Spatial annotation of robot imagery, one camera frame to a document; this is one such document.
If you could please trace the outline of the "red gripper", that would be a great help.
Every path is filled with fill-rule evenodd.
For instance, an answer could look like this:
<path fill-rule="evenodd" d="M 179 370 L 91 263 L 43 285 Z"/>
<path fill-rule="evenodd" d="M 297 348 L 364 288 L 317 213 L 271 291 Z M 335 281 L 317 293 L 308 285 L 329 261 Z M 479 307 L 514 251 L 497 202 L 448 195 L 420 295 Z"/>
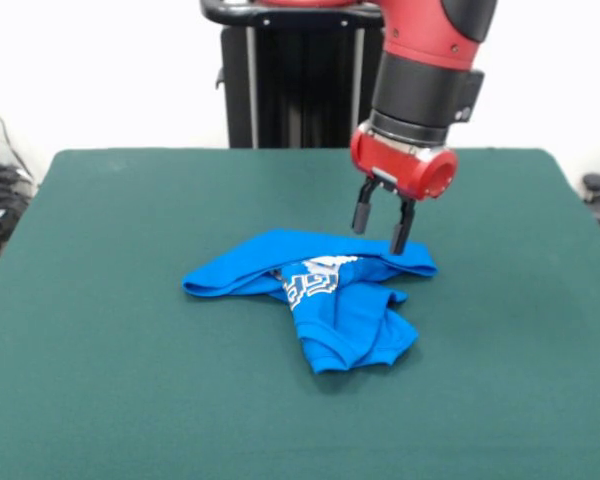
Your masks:
<path fill-rule="evenodd" d="M 458 160 L 442 147 L 418 147 L 385 137 L 363 122 L 354 131 L 350 152 L 355 167 L 367 177 L 360 188 L 351 228 L 364 234 L 371 213 L 371 197 L 379 185 L 392 185 L 401 199 L 400 218 L 391 240 L 390 253 L 402 254 L 415 218 L 415 200 L 438 198 L 451 185 Z"/>

